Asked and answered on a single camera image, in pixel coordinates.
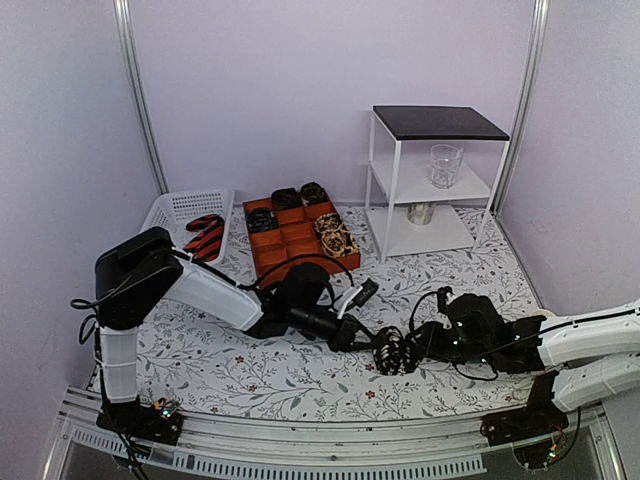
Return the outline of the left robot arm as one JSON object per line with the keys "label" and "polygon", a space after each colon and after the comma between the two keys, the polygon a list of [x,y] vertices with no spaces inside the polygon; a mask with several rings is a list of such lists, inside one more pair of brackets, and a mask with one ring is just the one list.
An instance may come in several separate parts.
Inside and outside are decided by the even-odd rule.
{"label": "left robot arm", "polygon": [[103,409],[128,434],[148,426],[136,381],[137,333],[162,300],[212,315],[258,339],[295,329],[327,342],[334,352],[372,349],[375,335],[351,315],[376,293],[368,280],[352,285],[341,298],[322,305],[332,293],[324,268],[329,258],[301,254],[241,284],[194,256],[177,250],[167,230],[149,228],[98,257],[94,266],[95,300],[73,299],[97,324],[95,355],[101,373]]}

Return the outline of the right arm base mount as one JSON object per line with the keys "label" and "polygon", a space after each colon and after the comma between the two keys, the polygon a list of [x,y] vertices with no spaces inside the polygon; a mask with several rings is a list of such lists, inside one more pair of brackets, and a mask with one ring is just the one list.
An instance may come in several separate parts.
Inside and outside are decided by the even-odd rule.
{"label": "right arm base mount", "polygon": [[581,410],[578,410],[577,430],[569,439],[568,417],[552,403],[552,387],[557,376],[557,371],[538,376],[524,407],[488,414],[481,420],[480,433],[490,446],[548,436],[544,442],[513,449],[514,458],[527,470],[546,469],[559,463],[571,452],[578,438]]}

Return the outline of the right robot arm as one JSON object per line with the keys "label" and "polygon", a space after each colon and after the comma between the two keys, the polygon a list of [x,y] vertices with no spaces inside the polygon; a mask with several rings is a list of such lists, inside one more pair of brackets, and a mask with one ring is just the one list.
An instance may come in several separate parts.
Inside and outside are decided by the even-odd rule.
{"label": "right robot arm", "polygon": [[556,409],[573,411],[639,386],[639,302],[586,314],[505,320],[486,296],[463,294],[439,304],[450,326],[412,326],[407,341],[418,358],[450,364],[484,361],[507,374],[554,372],[549,399],[517,415],[517,427],[537,436]]}

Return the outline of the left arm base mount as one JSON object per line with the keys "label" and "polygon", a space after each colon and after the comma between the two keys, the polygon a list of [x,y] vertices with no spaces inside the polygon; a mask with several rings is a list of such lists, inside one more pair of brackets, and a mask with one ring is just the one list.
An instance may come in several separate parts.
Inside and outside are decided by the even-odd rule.
{"label": "left arm base mount", "polygon": [[113,403],[105,393],[96,425],[124,437],[133,437],[164,445],[176,446],[184,416],[178,412],[179,403],[161,397],[145,405],[137,397],[132,402]]}

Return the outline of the black white floral tie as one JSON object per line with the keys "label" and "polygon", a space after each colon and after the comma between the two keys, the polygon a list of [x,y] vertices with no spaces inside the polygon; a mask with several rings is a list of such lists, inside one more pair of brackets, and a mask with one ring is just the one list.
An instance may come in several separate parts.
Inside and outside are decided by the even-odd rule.
{"label": "black white floral tie", "polygon": [[385,376],[413,373],[421,361],[419,348],[397,327],[378,332],[373,356],[377,371]]}

